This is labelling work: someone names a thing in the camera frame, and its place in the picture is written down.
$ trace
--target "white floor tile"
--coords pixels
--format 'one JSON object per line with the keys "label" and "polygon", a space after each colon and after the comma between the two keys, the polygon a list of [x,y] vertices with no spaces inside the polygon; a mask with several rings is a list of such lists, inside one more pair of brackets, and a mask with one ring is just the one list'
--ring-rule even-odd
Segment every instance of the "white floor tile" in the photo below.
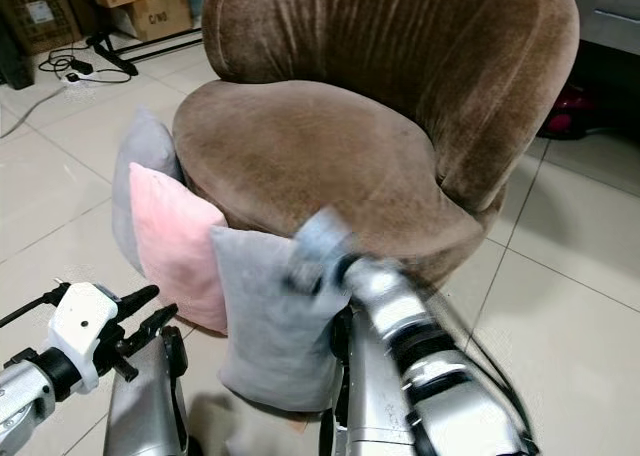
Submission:
{"label": "white floor tile", "polygon": [[205,454],[218,455],[232,434],[242,435],[243,449],[252,456],[313,456],[317,454],[319,424],[304,432],[279,417],[258,411],[226,390],[216,374],[226,351],[226,339],[194,331],[186,341],[189,369],[182,379],[192,433]]}
{"label": "white floor tile", "polygon": [[209,61],[203,61],[190,68],[171,73],[161,78],[161,81],[178,91],[190,94],[203,84],[215,79],[220,78],[211,68]]}
{"label": "white floor tile", "polygon": [[510,248],[640,309],[640,198],[544,162]]}
{"label": "white floor tile", "polygon": [[637,454],[639,318],[507,252],[476,335],[524,397],[542,454]]}
{"label": "white floor tile", "polygon": [[186,49],[173,51],[152,59],[136,63],[138,71],[154,78],[162,78],[181,69],[194,66],[206,61],[207,55],[202,44],[196,44]]}
{"label": "white floor tile", "polygon": [[505,248],[485,240],[443,288],[469,328],[473,327]]}
{"label": "white floor tile", "polygon": [[100,456],[104,449],[104,435],[107,432],[107,418],[102,419],[65,456]]}
{"label": "white floor tile", "polygon": [[[0,106],[0,134],[4,134],[9,131],[18,122],[17,116],[11,113],[8,109]],[[23,134],[31,132],[33,129],[27,124],[23,123],[15,131],[8,136],[0,139],[0,144],[11,141]]]}
{"label": "white floor tile", "polygon": [[93,106],[41,130],[47,138],[111,180],[120,141],[136,108],[147,106],[171,130],[173,116],[185,95],[159,82],[117,96],[108,105]]}
{"label": "white floor tile", "polygon": [[579,141],[552,141],[545,159],[640,196],[640,139],[592,134]]}
{"label": "white floor tile", "polygon": [[[111,236],[110,214],[109,203],[103,204],[0,264],[0,294],[4,295],[0,315],[54,288],[54,277],[100,282],[119,296],[144,286],[144,279],[118,252]],[[142,319],[159,307],[156,301],[149,303],[123,327],[137,329]],[[29,346],[42,350],[53,311],[50,306],[36,308],[0,329],[0,362]],[[183,334],[190,330],[180,322],[172,324]],[[54,415],[38,427],[20,455],[58,455],[71,448],[108,411],[111,381],[112,375],[105,376],[95,392],[72,396],[57,405]]]}
{"label": "white floor tile", "polygon": [[0,146],[0,261],[105,201],[107,183],[41,136]]}
{"label": "white floor tile", "polygon": [[506,246],[513,233],[518,215],[522,210],[527,193],[540,166],[540,159],[547,146],[547,140],[536,138],[513,170],[507,185],[507,199],[502,213],[489,233],[489,239]]}
{"label": "white floor tile", "polygon": [[[0,103],[6,106],[16,116],[24,114],[37,101],[52,94],[60,88],[63,83],[58,81],[52,74],[36,73],[37,84],[28,88],[14,91],[7,87],[0,87]],[[114,75],[113,79],[120,79],[122,75]],[[50,100],[42,103],[36,108],[27,119],[27,123],[34,128],[42,128],[48,124],[75,114],[83,109],[103,103],[119,94],[133,91],[140,88],[152,79],[147,76],[136,76],[125,84],[101,84],[82,82],[76,85],[68,85],[67,89],[54,96]]]}

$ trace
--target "pillow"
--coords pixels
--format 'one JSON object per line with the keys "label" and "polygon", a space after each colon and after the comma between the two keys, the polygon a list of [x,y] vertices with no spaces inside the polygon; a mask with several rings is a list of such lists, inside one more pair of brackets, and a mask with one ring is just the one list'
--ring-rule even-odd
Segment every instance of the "pillow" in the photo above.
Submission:
{"label": "pillow", "polygon": [[227,316],[212,225],[226,226],[222,213],[175,179],[139,164],[130,165],[131,212],[140,263],[160,288],[164,304],[205,328],[226,332]]}
{"label": "pillow", "polygon": [[182,171],[169,130],[147,108],[138,107],[120,144],[111,186],[111,229],[120,252],[142,273],[131,221],[129,164],[138,163],[182,181]]}
{"label": "pillow", "polygon": [[221,227],[211,237],[229,324],[222,384],[285,411],[329,408],[336,371],[330,323],[349,295],[331,285],[311,296],[285,284],[296,247],[289,239]]}

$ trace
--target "brown armchair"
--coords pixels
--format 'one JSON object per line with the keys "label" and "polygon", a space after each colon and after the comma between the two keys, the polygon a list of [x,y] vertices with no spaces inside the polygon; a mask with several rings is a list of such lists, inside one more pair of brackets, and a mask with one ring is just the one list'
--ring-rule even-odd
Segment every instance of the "brown armchair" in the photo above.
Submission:
{"label": "brown armchair", "polygon": [[204,0],[221,81],[174,123],[191,189],[290,236],[335,206],[442,283],[481,243],[578,46],[573,0]]}

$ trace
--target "light gray cushion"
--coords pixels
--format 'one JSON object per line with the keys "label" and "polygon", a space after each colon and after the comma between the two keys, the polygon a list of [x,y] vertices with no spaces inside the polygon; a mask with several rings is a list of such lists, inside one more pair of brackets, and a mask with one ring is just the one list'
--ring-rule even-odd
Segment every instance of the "light gray cushion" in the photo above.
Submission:
{"label": "light gray cushion", "polygon": [[183,181],[169,130],[143,106],[138,107],[118,151],[111,189],[111,228],[124,257],[140,274],[144,274],[133,231],[129,163],[138,163]]}
{"label": "light gray cushion", "polygon": [[297,244],[289,239],[221,227],[211,236],[229,331],[222,384],[285,411],[327,409],[336,364],[330,322],[348,294],[324,286],[312,296],[286,284]]}

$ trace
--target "chair backrest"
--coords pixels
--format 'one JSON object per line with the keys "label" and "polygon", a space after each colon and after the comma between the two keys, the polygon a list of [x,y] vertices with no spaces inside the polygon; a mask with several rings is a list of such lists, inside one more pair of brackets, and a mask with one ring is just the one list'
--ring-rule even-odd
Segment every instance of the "chair backrest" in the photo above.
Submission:
{"label": "chair backrest", "polygon": [[204,0],[202,25],[224,80],[322,81],[414,120],[470,212],[504,184],[578,44],[573,0]]}

